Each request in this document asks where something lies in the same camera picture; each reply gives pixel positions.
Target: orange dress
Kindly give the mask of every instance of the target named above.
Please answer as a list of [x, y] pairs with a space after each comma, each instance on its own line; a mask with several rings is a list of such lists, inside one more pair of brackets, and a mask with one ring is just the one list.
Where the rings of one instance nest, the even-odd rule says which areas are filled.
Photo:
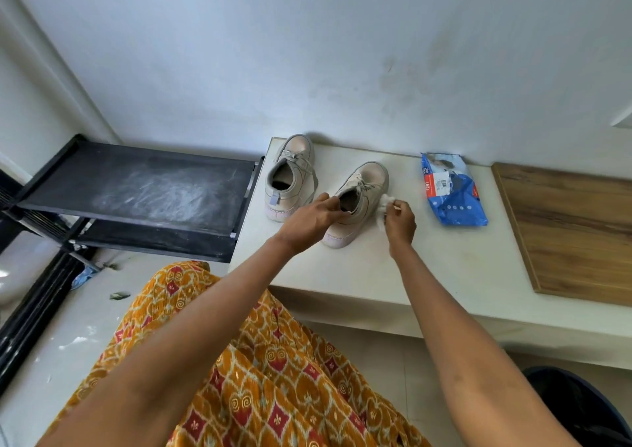
[[[138, 341], [218, 280], [199, 261], [156, 273], [48, 433]], [[168, 446], [430, 446], [334, 346], [267, 290], [200, 385]]]

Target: white table top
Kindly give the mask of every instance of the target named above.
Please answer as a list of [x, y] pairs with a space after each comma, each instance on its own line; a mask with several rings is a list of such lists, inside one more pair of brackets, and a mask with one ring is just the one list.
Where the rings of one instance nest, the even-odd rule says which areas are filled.
[[[273, 138], [257, 181], [229, 270], [280, 224], [264, 212], [264, 179], [282, 139]], [[445, 227], [435, 219], [422, 183], [421, 158], [316, 145], [318, 192], [335, 191], [360, 164], [379, 161], [389, 170], [389, 195], [409, 202], [417, 231], [413, 246], [438, 280], [471, 314], [581, 331], [632, 337], [632, 308], [536, 294], [517, 247], [490, 168], [470, 166], [489, 225]], [[409, 305], [385, 234], [375, 222], [343, 249], [319, 243], [292, 259], [273, 285]]]

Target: shoe pull tab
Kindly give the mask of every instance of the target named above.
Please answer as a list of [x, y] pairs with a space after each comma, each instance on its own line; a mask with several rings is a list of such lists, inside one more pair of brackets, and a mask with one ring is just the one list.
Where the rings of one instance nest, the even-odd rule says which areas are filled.
[[270, 205], [277, 205], [279, 203], [279, 191], [273, 191], [273, 196], [270, 198]]

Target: beige sneaker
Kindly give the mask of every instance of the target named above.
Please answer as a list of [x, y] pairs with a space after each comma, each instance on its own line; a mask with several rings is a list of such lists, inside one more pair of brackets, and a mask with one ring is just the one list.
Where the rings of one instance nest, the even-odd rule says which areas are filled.
[[323, 243], [339, 249], [351, 243], [359, 234], [362, 225], [369, 220], [380, 197], [388, 191], [389, 172], [380, 163], [362, 164], [338, 189], [340, 208], [352, 215], [328, 228]]
[[280, 147], [265, 180], [265, 213], [278, 223], [307, 203], [318, 188], [313, 169], [314, 147], [302, 134], [289, 137]]

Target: wet wipes package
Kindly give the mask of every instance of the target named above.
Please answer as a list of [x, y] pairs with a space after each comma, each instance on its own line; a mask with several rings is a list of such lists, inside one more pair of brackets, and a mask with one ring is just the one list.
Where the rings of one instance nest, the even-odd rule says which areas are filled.
[[458, 154], [422, 153], [426, 196], [446, 226], [486, 226], [487, 218], [468, 166]]

